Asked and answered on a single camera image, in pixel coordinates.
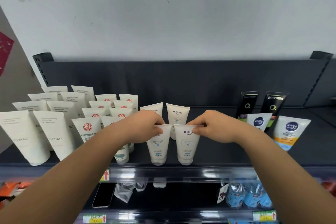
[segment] blue bottle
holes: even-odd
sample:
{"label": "blue bottle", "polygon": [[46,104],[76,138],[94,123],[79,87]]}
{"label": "blue bottle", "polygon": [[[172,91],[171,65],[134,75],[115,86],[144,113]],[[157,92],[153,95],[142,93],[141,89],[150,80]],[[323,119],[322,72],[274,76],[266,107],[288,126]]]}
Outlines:
{"label": "blue bottle", "polygon": [[256,208],[261,198],[263,186],[260,182],[246,184],[247,194],[244,198],[244,205],[248,208]]}
{"label": "blue bottle", "polygon": [[246,190],[241,183],[230,183],[228,193],[226,195],[226,202],[232,208],[240,208],[243,204],[246,195]]}
{"label": "blue bottle", "polygon": [[266,191],[264,190],[261,194],[259,205],[263,208],[272,208],[273,204],[270,197],[267,195]]}

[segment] black phone screen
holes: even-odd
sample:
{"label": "black phone screen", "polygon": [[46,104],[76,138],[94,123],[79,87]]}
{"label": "black phone screen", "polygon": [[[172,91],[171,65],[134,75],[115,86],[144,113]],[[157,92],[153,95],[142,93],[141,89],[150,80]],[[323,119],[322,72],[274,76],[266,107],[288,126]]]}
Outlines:
{"label": "black phone screen", "polygon": [[116,186],[115,183],[109,183],[109,182],[99,184],[99,188],[92,203],[92,207],[93,208],[108,207],[111,203],[115,186]]}

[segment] white wall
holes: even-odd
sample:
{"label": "white wall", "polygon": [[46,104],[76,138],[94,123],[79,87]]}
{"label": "white wall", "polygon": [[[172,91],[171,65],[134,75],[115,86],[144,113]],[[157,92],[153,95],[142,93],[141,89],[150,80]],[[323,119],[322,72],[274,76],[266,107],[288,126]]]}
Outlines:
{"label": "white wall", "polygon": [[0,5],[35,69],[31,56],[41,52],[51,52],[55,60],[307,59],[313,50],[336,53],[336,0],[0,0]]}

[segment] red arrow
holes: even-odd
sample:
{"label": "red arrow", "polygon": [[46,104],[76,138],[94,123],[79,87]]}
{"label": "red arrow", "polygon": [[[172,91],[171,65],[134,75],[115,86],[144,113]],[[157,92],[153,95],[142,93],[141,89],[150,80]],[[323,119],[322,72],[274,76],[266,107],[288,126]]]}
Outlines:
{"label": "red arrow", "polygon": [[107,180],[107,178],[108,178],[108,176],[109,176],[109,173],[108,173],[107,170],[105,171],[104,176],[105,176],[105,180]]}

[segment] hand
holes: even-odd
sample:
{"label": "hand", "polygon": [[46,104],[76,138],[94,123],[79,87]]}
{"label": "hand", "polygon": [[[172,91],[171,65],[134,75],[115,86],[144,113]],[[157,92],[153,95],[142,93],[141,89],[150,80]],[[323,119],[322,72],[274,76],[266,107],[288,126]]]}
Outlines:
{"label": "hand", "polygon": [[250,131],[251,128],[253,129],[253,126],[243,121],[212,110],[206,110],[187,125],[201,124],[205,126],[196,127],[192,132],[221,143],[237,143],[240,138],[246,136],[247,131]]}
{"label": "hand", "polygon": [[143,143],[163,133],[161,128],[154,127],[154,125],[161,124],[165,124],[165,122],[156,112],[141,110],[109,125],[107,128],[116,134],[116,138],[124,139],[125,144]]}

